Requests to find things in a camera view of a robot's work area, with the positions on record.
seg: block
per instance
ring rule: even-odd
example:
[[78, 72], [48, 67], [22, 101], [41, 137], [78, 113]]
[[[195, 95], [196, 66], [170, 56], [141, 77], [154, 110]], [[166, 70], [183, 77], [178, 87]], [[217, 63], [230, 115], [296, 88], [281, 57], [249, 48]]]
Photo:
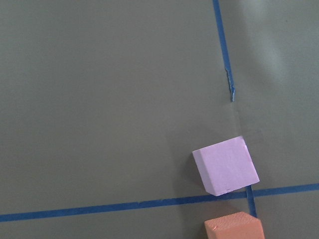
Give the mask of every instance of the block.
[[239, 212], [205, 222], [208, 239], [265, 239], [258, 218]]
[[242, 136], [193, 152], [205, 190], [219, 196], [258, 183], [255, 166]]

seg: blue tape strip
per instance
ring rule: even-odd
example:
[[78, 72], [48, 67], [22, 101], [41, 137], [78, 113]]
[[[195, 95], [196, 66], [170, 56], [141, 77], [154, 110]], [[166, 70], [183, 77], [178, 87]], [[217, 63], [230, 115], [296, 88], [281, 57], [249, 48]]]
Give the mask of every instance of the blue tape strip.
[[246, 187], [246, 194], [247, 194], [247, 201], [248, 201], [250, 215], [257, 217], [254, 194], [253, 194], [251, 185]]
[[224, 32], [223, 21], [222, 21], [222, 18], [221, 18], [219, 1], [218, 0], [213, 0], [213, 5], [214, 5], [214, 11], [215, 11], [215, 17], [216, 17], [216, 23], [217, 23], [220, 47], [221, 47], [221, 51], [222, 51], [222, 54], [223, 54], [224, 66], [225, 66], [225, 70], [226, 70], [226, 73], [227, 73], [229, 91], [230, 91], [230, 94], [231, 94], [230, 100], [231, 100], [231, 102], [233, 102], [235, 100], [235, 84], [234, 84], [233, 74], [231, 72], [231, 67], [230, 67], [230, 60], [229, 60], [229, 55], [228, 55], [228, 50], [227, 50], [227, 43], [226, 43], [226, 37], [225, 37], [225, 32]]
[[105, 213], [105, 212], [163, 207], [163, 206], [182, 205], [182, 204], [191, 204], [191, 203], [224, 201], [224, 200], [230, 200], [230, 199], [241, 199], [245, 197], [246, 197], [245, 192], [236, 192], [236, 193], [224, 194], [218, 197], [215, 197], [213, 195], [204, 195], [204, 196], [194, 196], [194, 197], [185, 197], [185, 198], [170, 198], [170, 199], [163, 199], [163, 200], [152, 200], [152, 201], [134, 202], [134, 203], [119, 203], [119, 204], [110, 204], [110, 205], [102, 205], [102, 206], [70, 208], [70, 209], [50, 210], [50, 211], [41, 211], [41, 212], [31, 212], [31, 213], [6, 214], [6, 215], [0, 215], [0, 222], [65, 217], [65, 216], [73, 216], [73, 215]]
[[[272, 196], [272, 195], [287, 194], [287, 193], [316, 191], [316, 190], [319, 190], [319, 183], [301, 185], [301, 186], [283, 187], [283, 188], [261, 189], [261, 190], [253, 191], [253, 193], [255, 197], [263, 197], [263, 196]], [[115, 212], [115, 211], [133, 210], [133, 209], [142, 209], [142, 208], [191, 204], [191, 203], [224, 201], [224, 200], [232, 200], [232, 199], [243, 199], [246, 197], [247, 197], [246, 192], [235, 192], [235, 193], [227, 193], [218, 197], [215, 197], [213, 195], [204, 195], [204, 196], [171, 198], [171, 199], [152, 200], [152, 201], [134, 202], [134, 203], [119, 203], [119, 204], [110, 204], [110, 205], [92, 206], [92, 207], [83, 207], [83, 208], [40, 211], [40, 212], [31, 212], [31, 213], [6, 214], [6, 215], [0, 215], [0, 222], [65, 217], [65, 216], [73, 216], [73, 215]]]

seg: gray surface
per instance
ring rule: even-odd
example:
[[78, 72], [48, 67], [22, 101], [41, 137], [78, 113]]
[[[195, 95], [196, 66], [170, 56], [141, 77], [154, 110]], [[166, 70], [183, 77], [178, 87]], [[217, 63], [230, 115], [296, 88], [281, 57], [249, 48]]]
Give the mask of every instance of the gray surface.
[[319, 1], [221, 1], [235, 108], [260, 183], [319, 182]]
[[244, 199], [0, 224], [2, 239], [206, 239], [204, 221], [248, 211]]
[[257, 198], [255, 202], [267, 239], [318, 237], [318, 191]]
[[212, 4], [2, 1], [0, 213], [205, 194], [237, 136]]

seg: cube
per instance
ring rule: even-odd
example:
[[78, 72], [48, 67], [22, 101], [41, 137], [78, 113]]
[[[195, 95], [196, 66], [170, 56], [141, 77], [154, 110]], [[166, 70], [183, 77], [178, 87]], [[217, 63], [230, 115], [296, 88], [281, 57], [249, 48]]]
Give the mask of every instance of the cube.
[[239, 212], [205, 222], [208, 239], [265, 239], [261, 221]]
[[205, 190], [219, 196], [258, 183], [259, 177], [242, 136], [193, 152]]

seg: foam block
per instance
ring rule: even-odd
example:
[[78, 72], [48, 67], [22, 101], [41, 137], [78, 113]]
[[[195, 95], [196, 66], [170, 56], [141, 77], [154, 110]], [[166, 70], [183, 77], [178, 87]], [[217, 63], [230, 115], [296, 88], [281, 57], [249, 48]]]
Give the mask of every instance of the foam block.
[[193, 155], [210, 194], [219, 196], [259, 182], [242, 136], [201, 148]]
[[239, 212], [205, 222], [208, 239], [265, 239], [261, 221]]

